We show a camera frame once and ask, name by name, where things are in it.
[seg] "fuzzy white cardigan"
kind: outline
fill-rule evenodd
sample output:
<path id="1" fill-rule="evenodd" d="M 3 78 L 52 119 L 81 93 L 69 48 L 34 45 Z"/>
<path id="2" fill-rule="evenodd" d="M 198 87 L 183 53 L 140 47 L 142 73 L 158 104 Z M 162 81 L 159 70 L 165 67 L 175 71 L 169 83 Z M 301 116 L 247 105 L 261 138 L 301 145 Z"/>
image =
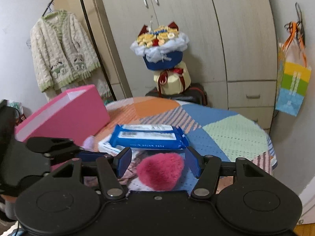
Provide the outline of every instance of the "fuzzy white cardigan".
<path id="1" fill-rule="evenodd" d="M 84 80 L 100 67 L 95 50 L 76 16 L 55 11 L 41 17 L 31 32 L 34 70 L 41 92 Z"/>

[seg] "red ribbon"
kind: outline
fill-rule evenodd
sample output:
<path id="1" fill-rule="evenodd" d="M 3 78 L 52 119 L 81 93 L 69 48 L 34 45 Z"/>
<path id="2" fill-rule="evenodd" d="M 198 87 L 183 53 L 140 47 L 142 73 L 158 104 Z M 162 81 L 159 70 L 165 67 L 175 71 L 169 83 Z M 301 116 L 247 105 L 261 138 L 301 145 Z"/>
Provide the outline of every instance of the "red ribbon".
<path id="1" fill-rule="evenodd" d="M 161 85 L 164 85 L 167 83 L 167 79 L 169 77 L 168 75 L 168 71 L 171 71 L 173 73 L 176 73 L 179 75 L 179 77 L 183 76 L 183 73 L 184 73 L 184 69 L 183 68 L 172 68 L 172 69 L 167 69 L 167 70 L 164 70 L 163 72 L 160 73 L 160 77 L 158 79 L 159 83 Z"/>
<path id="2" fill-rule="evenodd" d="M 182 86 L 183 86 L 183 91 L 185 90 L 185 80 L 184 80 L 184 77 L 183 77 L 184 69 L 183 68 L 167 69 L 167 70 L 164 70 L 163 72 L 160 73 L 160 77 L 158 79 L 158 94 L 159 94 L 159 97 L 162 97 L 161 85 L 164 85 L 164 84 L 167 83 L 167 80 L 168 80 L 168 77 L 169 77 L 168 71 L 171 71 L 173 73 L 178 74 L 179 80 L 181 81 Z"/>

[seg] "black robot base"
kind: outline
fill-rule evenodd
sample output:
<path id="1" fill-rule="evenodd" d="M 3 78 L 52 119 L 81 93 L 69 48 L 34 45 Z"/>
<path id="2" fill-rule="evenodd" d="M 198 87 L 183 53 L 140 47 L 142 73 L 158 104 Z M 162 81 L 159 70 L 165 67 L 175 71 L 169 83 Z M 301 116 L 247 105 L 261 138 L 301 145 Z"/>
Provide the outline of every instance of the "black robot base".
<path id="1" fill-rule="evenodd" d="M 199 178 L 190 196 L 128 192 L 105 157 L 73 159 L 25 190 L 16 216 L 26 235 L 295 235 L 300 199 L 249 160 L 222 162 L 191 147 L 185 160 Z M 99 189 L 84 176 L 97 176 Z M 220 176 L 234 183 L 215 194 Z"/>

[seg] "pink box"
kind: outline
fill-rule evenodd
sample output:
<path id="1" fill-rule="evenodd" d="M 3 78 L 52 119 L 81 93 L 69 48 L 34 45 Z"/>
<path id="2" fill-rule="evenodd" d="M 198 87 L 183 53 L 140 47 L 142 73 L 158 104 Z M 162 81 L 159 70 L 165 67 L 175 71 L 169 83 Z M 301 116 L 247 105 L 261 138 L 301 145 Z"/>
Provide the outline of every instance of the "pink box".
<path id="1" fill-rule="evenodd" d="M 109 121 L 96 87 L 88 85 L 55 97 L 15 128 L 15 138 L 22 142 L 33 136 L 70 138 L 81 146 Z"/>

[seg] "drawer handle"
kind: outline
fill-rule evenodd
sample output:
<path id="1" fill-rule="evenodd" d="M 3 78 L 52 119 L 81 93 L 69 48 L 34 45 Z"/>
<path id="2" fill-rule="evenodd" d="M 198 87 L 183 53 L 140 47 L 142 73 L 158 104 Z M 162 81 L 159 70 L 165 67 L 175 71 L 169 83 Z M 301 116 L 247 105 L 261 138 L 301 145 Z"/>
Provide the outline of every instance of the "drawer handle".
<path id="1" fill-rule="evenodd" d="M 256 95 L 256 96 L 248 96 L 248 95 L 246 95 L 246 98 L 247 99 L 260 99 L 260 94 Z"/>

